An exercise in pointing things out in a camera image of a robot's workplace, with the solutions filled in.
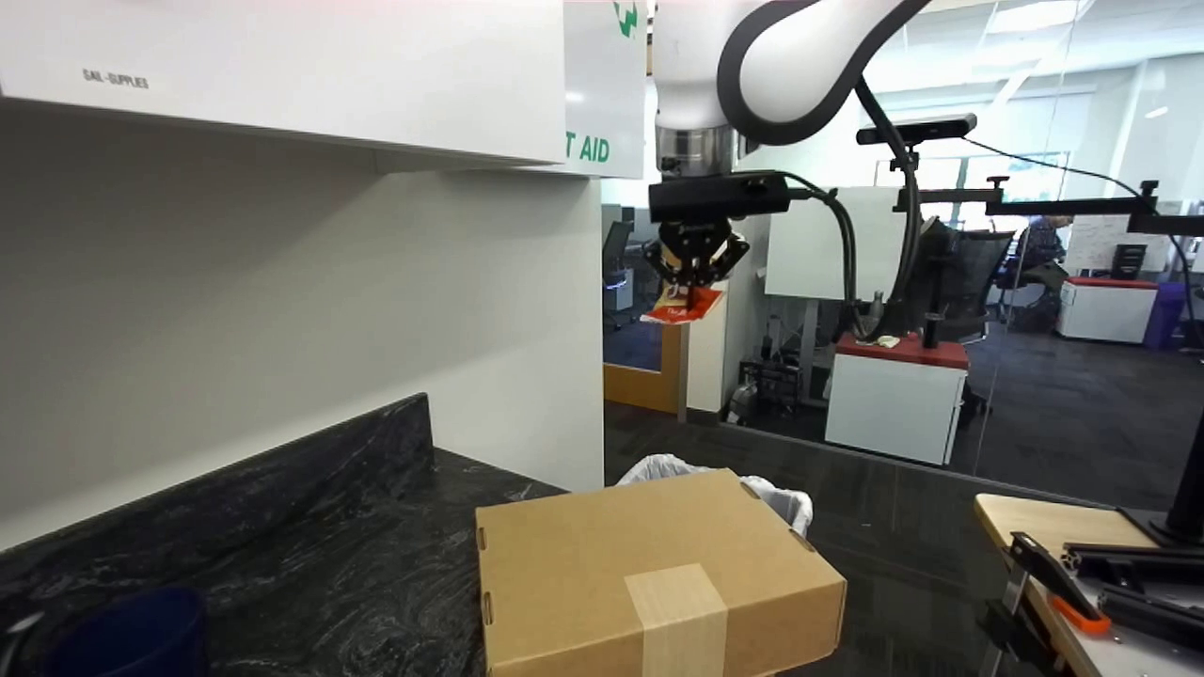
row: cardboard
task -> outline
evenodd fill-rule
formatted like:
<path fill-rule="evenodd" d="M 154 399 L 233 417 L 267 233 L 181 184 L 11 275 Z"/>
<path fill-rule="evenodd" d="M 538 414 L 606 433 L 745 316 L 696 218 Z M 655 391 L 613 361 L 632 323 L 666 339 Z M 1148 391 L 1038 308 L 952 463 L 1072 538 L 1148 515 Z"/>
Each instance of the cardboard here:
<path fill-rule="evenodd" d="M 847 583 L 734 474 L 478 508 L 493 677 L 745 677 L 828 658 Z"/>

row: blue container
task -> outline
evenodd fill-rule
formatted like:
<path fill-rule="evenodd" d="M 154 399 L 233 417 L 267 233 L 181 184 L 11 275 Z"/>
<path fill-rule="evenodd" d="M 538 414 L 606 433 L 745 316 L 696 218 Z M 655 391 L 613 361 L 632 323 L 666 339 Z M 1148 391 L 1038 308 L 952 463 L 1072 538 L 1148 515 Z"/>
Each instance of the blue container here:
<path fill-rule="evenodd" d="M 1144 327 L 1148 350 L 1174 350 L 1174 327 L 1181 320 L 1181 305 L 1185 305 L 1181 282 L 1163 278 L 1151 308 L 1151 323 Z"/>
<path fill-rule="evenodd" d="M 203 602 L 196 590 L 151 590 L 102 609 L 53 654 L 49 677 L 203 677 Z"/>

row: white desk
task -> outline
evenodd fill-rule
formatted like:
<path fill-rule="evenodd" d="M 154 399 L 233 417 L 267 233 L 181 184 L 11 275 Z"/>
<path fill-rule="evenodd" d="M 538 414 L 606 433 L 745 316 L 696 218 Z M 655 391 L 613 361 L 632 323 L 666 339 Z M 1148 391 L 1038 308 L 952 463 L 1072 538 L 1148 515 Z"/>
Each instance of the white desk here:
<path fill-rule="evenodd" d="M 828 444 L 948 466 L 967 387 L 967 350 L 895 350 L 843 339 L 832 361 Z"/>
<path fill-rule="evenodd" d="M 1069 278 L 1061 286 L 1057 335 L 1091 342 L 1144 342 L 1155 293 L 1155 282 L 1144 278 Z"/>

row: white cabinet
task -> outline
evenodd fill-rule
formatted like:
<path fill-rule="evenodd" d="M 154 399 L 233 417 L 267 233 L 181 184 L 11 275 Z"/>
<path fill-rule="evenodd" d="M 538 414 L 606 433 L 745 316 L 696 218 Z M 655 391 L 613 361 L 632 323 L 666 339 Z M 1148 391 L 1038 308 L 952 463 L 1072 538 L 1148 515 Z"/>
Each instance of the white cabinet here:
<path fill-rule="evenodd" d="M 572 0 L 4 0 L 0 94 L 564 158 Z"/>
<path fill-rule="evenodd" d="M 948 466 L 967 369 L 835 354 L 828 444 Z"/>
<path fill-rule="evenodd" d="M 1151 286 L 1065 282 L 1057 335 L 1091 342 L 1144 342 L 1155 308 Z"/>

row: ceiling light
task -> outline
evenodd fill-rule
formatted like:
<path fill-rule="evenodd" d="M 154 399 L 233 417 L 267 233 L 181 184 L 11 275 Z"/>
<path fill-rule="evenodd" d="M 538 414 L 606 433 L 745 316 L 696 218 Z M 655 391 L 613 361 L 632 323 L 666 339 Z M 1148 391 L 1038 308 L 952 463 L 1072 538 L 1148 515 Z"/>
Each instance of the ceiling light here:
<path fill-rule="evenodd" d="M 1076 23 L 1087 11 L 1084 0 L 1038 0 L 1008 11 L 993 11 L 986 34 L 1035 34 Z"/>

